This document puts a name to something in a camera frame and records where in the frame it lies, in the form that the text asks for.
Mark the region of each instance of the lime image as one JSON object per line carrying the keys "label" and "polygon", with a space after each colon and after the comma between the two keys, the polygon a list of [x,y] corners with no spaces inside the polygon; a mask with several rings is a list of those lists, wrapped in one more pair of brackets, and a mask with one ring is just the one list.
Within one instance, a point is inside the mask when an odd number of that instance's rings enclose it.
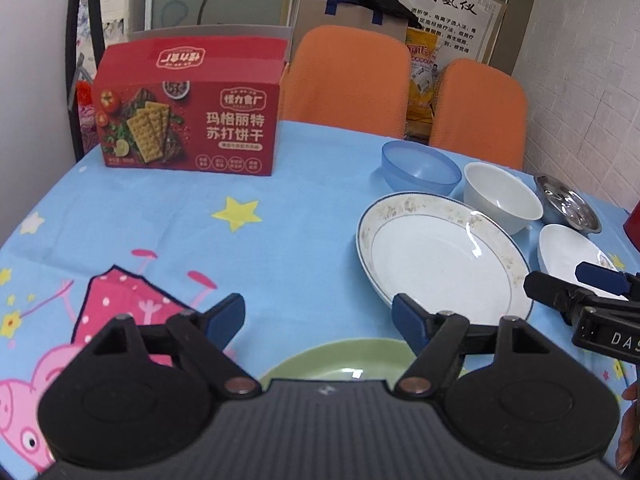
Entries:
{"label": "lime image", "polygon": [[129,143],[124,139],[118,139],[116,141],[116,156],[125,156],[129,153]]}

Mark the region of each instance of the cracker box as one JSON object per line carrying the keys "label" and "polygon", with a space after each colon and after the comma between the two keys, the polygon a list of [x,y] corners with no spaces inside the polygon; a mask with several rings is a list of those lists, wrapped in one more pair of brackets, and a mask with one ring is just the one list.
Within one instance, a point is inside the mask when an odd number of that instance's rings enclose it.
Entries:
{"label": "cracker box", "polygon": [[106,165],[271,174],[286,50],[246,36],[110,46],[93,92]]}

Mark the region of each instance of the person's hand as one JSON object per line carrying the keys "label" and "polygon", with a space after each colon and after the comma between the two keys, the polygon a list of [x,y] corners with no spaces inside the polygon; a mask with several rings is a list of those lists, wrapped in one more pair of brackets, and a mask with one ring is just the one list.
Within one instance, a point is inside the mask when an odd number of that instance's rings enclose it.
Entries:
{"label": "person's hand", "polygon": [[[622,392],[622,398],[625,400],[635,400],[638,398],[638,382],[636,381]],[[626,410],[622,416],[622,424],[620,426],[620,439],[618,440],[618,450],[616,451],[616,467],[621,470],[629,465],[633,458],[634,452],[634,433],[636,427],[640,424],[640,420],[636,420],[636,403]]]}

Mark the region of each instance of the white ceramic bowl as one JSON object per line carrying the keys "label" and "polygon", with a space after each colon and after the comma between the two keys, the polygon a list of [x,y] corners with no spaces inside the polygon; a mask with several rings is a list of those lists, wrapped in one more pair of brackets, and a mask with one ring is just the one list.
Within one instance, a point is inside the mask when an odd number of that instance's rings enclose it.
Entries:
{"label": "white ceramic bowl", "polygon": [[465,203],[513,235],[542,218],[542,204],[519,178],[492,164],[465,166]]}

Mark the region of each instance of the white plate with blue rim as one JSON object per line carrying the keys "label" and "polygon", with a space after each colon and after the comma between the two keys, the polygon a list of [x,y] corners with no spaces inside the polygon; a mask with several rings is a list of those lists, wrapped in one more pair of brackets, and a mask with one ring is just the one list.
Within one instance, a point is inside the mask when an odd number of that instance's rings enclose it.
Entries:
{"label": "white plate with blue rim", "polygon": [[369,206],[356,234],[360,263],[386,304],[404,292],[432,314],[449,310],[473,324],[527,319],[527,261],[498,224],[444,196],[404,192]]}

